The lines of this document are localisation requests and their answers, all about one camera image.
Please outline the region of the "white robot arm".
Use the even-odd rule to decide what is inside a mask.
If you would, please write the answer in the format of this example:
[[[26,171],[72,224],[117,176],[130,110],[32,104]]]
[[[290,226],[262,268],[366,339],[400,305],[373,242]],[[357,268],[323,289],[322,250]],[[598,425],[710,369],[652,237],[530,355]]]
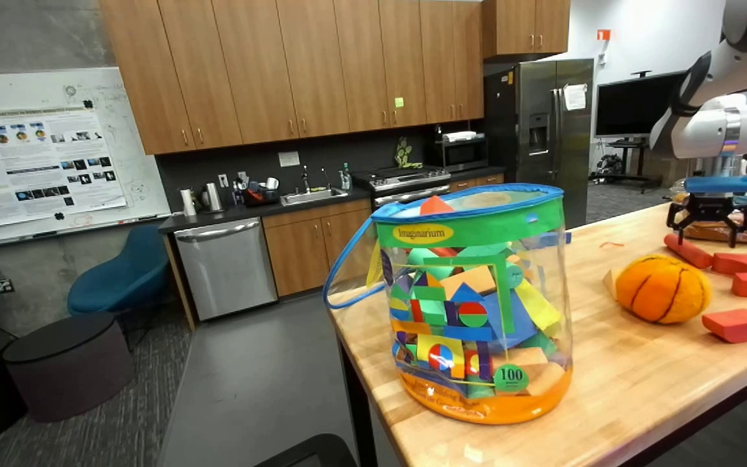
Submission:
[[[747,230],[747,0],[727,0],[720,41],[700,54],[649,136],[649,150],[680,160],[712,160],[684,178],[688,200],[672,202],[666,226],[720,221],[728,243]]]

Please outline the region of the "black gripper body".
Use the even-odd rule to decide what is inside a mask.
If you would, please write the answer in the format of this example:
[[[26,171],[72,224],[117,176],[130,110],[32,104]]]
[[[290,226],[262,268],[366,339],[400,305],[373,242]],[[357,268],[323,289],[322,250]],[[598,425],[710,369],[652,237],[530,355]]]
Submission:
[[[672,202],[666,209],[666,226],[684,242],[684,230],[700,221],[719,221],[728,228],[728,243],[736,243],[738,234],[747,230],[747,200],[736,195],[688,195]]]

